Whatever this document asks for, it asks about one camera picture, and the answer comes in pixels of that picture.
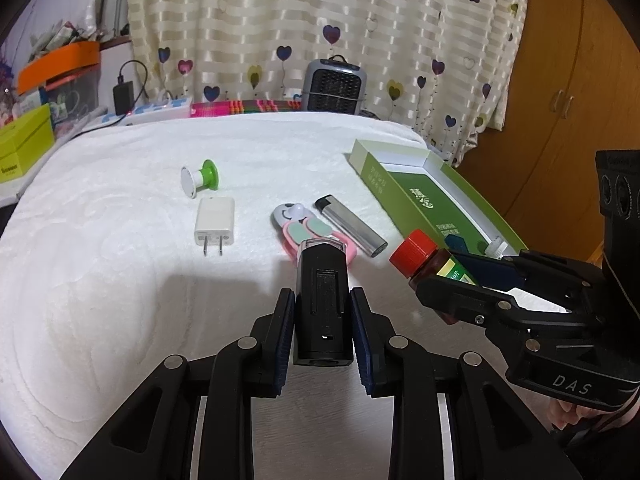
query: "green box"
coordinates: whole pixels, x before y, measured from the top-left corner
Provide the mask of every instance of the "green box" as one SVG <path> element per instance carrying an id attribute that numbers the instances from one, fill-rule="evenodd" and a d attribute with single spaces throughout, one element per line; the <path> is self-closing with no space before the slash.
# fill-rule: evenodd
<path id="1" fill-rule="evenodd" d="M 0 129 L 0 182 L 23 176 L 55 141 L 49 105 Z"/>
<path id="2" fill-rule="evenodd" d="M 427 148 L 356 140 L 349 162 L 404 237 L 421 229 L 444 247 L 454 234 L 473 254 L 484 254 L 497 237 L 508 243 L 505 255 L 526 249 L 471 184 Z"/>

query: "colorful blanket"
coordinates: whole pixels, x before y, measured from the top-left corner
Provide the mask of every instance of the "colorful blanket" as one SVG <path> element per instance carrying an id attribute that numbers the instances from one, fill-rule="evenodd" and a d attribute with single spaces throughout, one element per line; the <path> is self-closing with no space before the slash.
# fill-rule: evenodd
<path id="1" fill-rule="evenodd" d="M 295 112 L 300 110 L 300 101 L 219 101 L 195 103 L 191 106 L 191 117 L 221 117 L 238 114 L 260 114 L 263 112 Z"/>

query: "striped curtain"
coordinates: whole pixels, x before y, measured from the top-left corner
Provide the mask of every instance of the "striped curtain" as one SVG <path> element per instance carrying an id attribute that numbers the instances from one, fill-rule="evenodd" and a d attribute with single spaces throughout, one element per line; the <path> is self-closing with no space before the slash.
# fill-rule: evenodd
<path id="1" fill-rule="evenodd" d="M 300 98 L 306 66 L 367 73 L 363 108 L 451 164 L 501 128 L 527 0 L 129 0 L 148 89 L 196 101 Z"/>

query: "hand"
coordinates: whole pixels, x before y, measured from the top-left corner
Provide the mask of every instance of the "hand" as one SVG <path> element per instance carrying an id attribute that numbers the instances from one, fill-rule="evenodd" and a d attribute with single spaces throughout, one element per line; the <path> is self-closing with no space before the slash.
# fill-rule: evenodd
<path id="1" fill-rule="evenodd" d="M 627 403 L 633 402 L 636 396 L 632 396 Z M 578 406 L 565 400 L 549 399 L 549 407 L 547 410 L 548 419 L 559 430 L 564 430 L 568 424 L 577 424 L 581 418 L 594 418 L 599 415 L 603 415 L 602 420 L 598 423 L 596 431 L 610 430 L 612 428 L 620 428 L 628 422 L 630 422 L 638 412 L 640 408 L 640 400 L 636 400 L 634 406 L 621 416 L 619 419 L 607 424 L 607 421 L 614 417 L 618 412 L 624 410 L 626 404 L 620 408 L 617 412 L 601 412 L 600 410 L 594 410 L 593 408 L 585 408 L 584 406 Z"/>

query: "bed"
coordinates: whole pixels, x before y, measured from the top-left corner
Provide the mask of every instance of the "bed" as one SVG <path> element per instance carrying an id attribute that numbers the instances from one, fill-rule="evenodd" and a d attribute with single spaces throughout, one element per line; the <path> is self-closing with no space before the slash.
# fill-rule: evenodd
<path id="1" fill-rule="evenodd" d="M 401 236 L 346 161 L 354 139 L 424 143 L 398 124 L 292 112 L 116 126 L 51 157 L 0 238 L 0 420 L 43 480 L 167 355 L 215 354 L 294 286 L 270 220 L 284 202 L 339 197 L 389 243 L 350 267 L 372 310 L 429 351 L 475 350 L 504 371 L 483 330 L 446 328 L 388 264 Z M 220 171 L 215 193 L 236 200 L 223 256 L 194 243 L 198 200 L 180 187 L 180 167 L 205 158 Z M 542 418 L 544 399 L 518 394 Z M 367 397 L 356 366 L 291 367 L 254 421 L 258 478 L 387 476 L 392 400 Z"/>

